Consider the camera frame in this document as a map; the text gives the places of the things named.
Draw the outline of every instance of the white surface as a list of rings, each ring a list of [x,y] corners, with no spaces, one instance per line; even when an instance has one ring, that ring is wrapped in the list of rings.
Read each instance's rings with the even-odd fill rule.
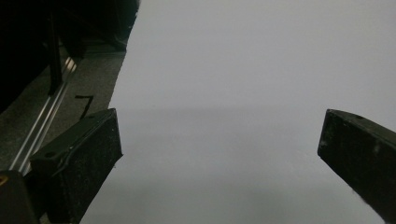
[[[145,0],[82,223],[383,223],[318,156],[327,108],[396,130],[396,2]]]

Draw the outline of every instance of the white table surface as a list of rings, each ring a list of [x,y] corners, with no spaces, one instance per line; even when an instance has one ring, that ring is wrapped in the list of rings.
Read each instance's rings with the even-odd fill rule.
[[[82,223],[383,223],[317,155],[327,108],[396,130],[396,2],[144,0]]]

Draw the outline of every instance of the gray floor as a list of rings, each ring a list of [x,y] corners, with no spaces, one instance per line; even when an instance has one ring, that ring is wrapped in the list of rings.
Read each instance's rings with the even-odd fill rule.
[[[124,56],[124,52],[115,51],[100,41],[91,41],[69,82],[42,147],[79,121],[87,108],[87,97],[91,97],[92,102],[86,115],[107,109]],[[50,70],[47,68],[0,114],[0,169],[7,169],[17,155],[48,99],[49,86]]]

